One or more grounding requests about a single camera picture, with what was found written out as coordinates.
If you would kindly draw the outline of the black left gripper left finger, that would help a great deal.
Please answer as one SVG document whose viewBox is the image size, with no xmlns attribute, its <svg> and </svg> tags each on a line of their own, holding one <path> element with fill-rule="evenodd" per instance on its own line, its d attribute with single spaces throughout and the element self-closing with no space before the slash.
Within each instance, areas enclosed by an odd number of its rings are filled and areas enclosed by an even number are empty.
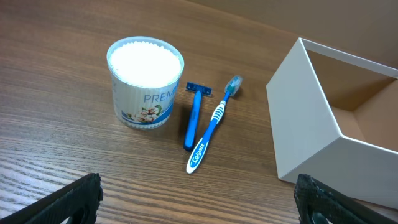
<svg viewBox="0 0 398 224">
<path fill-rule="evenodd" d="M 90 173 L 35 203 L 1 219 L 1 224 L 94 224 L 103 200 L 99 173 Z"/>
</svg>

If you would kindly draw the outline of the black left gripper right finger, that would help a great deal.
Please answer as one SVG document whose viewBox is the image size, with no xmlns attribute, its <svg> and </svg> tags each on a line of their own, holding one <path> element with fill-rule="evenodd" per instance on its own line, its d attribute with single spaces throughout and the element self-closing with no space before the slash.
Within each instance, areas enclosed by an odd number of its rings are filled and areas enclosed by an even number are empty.
<svg viewBox="0 0 398 224">
<path fill-rule="evenodd" d="M 294 199 L 300 224 L 397 224 L 308 174 L 298 175 Z"/>
</svg>

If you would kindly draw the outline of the cotton swab round container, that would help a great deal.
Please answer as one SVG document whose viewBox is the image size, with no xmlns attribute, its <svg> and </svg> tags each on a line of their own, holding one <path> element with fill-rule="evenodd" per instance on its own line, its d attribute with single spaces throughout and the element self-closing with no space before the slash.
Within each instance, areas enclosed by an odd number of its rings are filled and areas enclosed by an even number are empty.
<svg viewBox="0 0 398 224">
<path fill-rule="evenodd" d="M 106 54 L 114 112 L 134 129 L 154 129 L 169 119 L 184 69 L 173 45 L 153 37 L 126 37 Z"/>
</svg>

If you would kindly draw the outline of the blue white Colgate toothbrush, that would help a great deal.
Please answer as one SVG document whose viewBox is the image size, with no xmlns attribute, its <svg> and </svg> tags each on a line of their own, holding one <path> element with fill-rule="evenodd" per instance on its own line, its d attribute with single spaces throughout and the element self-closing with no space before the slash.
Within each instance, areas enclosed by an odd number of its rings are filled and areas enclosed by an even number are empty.
<svg viewBox="0 0 398 224">
<path fill-rule="evenodd" d="M 229 98 L 236 94 L 242 82 L 243 78 L 239 75 L 235 75 L 224 88 L 224 97 L 211 115 L 210 123 L 204 135 L 198 140 L 193 150 L 190 151 L 192 153 L 187 162 L 186 173 L 192 174 L 199 167 L 208 149 L 212 134 L 224 115 Z"/>
</svg>

